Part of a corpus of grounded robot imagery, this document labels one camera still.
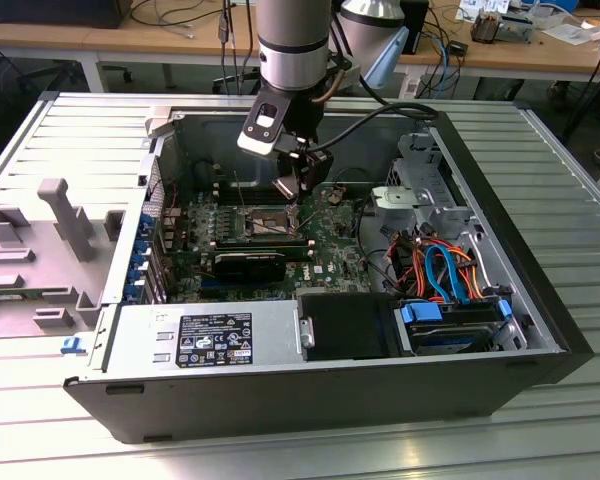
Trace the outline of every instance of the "wooden tabletop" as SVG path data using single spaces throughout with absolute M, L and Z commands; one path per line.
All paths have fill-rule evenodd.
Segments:
M 195 5 L 196 0 L 158 0 L 160 12 L 174 8 Z M 469 45 L 465 67 L 537 70 L 544 72 L 591 72 L 599 58 L 600 44 L 588 42 L 572 46 L 541 32 L 534 34 L 530 45 L 513 42 L 498 42 L 485 45 L 471 41 L 470 23 L 455 21 L 458 0 L 437 0 L 431 2 L 441 26 L 450 33 L 452 39 Z M 201 5 L 189 11 L 169 15 L 169 21 L 182 21 L 188 18 L 219 9 L 220 0 L 204 0 Z M 600 16 L 600 10 L 579 9 L 576 14 Z M 136 16 L 148 23 L 156 23 L 157 17 L 153 1 L 142 5 Z M 141 25 L 127 17 L 117 30 L 104 30 L 82 27 L 57 27 L 43 25 L 0 24 L 0 45 L 26 48 L 81 49 L 98 51 L 143 52 L 220 55 L 218 41 L 218 14 L 209 15 L 191 22 L 191 29 L 179 27 L 161 28 Z M 249 45 L 246 7 L 233 9 L 236 46 L 239 55 L 246 54 Z M 191 32 L 193 39 L 173 33 Z M 254 18 L 254 48 L 257 50 L 257 32 Z M 423 39 L 416 55 L 403 55 L 400 63 L 435 65 L 439 56 L 432 42 Z

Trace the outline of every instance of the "yellow wire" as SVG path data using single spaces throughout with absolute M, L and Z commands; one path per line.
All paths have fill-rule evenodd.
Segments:
M 480 287 L 478 287 L 478 278 L 476 276 L 476 267 L 473 267 L 472 270 L 473 270 L 473 285 L 476 289 L 476 293 L 478 294 L 478 297 L 484 298 L 484 295 L 482 295 L 482 292 L 480 291 Z

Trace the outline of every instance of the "power supply label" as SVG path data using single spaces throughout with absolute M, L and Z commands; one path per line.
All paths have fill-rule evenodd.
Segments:
M 250 313 L 180 317 L 176 355 L 178 367 L 249 363 L 253 363 L 253 326 Z

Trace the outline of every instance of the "desk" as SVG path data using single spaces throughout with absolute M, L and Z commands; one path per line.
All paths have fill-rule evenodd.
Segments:
M 191 0 L 159 0 L 161 11 L 191 4 Z M 469 23 L 453 23 L 444 18 L 452 18 L 453 10 L 442 15 L 444 7 L 454 4 L 457 0 L 438 0 L 434 2 L 434 8 L 442 27 L 448 32 L 456 31 L 451 37 L 469 45 L 462 68 L 463 76 L 586 81 L 600 55 L 599 43 L 589 42 L 574 47 L 540 32 L 536 33 L 531 45 L 474 43 L 470 38 Z M 173 14 L 169 19 L 183 20 L 215 10 L 219 5 L 217 0 L 205 1 L 196 9 Z M 579 10 L 577 13 L 581 16 L 600 15 L 600 10 Z M 152 3 L 141 7 L 137 15 L 149 22 L 156 21 Z M 246 7 L 234 8 L 233 16 L 238 61 L 241 62 L 248 50 Z M 193 39 L 163 28 L 140 25 L 130 18 L 125 19 L 117 30 L 3 24 L 0 25 L 0 48 L 5 55 L 12 57 L 76 60 L 84 68 L 89 89 L 104 92 L 106 83 L 99 65 L 101 62 L 219 65 L 217 28 L 217 15 L 196 21 Z M 435 68 L 438 61 L 438 55 L 428 40 L 421 42 L 416 55 L 402 56 L 396 68 L 397 72 L 405 74 L 401 97 L 413 95 L 420 77 Z M 252 56 L 249 64 L 257 63 Z

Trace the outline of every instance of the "aluminum extrusion table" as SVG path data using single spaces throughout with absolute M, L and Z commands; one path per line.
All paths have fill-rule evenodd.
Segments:
M 39 101 L 0 157 L 0 205 L 47 218 L 35 192 L 53 172 L 76 185 L 69 198 L 90 218 L 111 205 L 124 209 L 149 148 L 151 107 L 195 107 L 203 98 L 210 97 Z M 124 445 L 61 388 L 86 357 L 61 356 L 60 337 L 0 339 L 0 478 L 600 478 L 600 191 L 532 112 L 509 103 L 430 103 L 449 114 L 595 350 L 593 360 L 490 418 Z

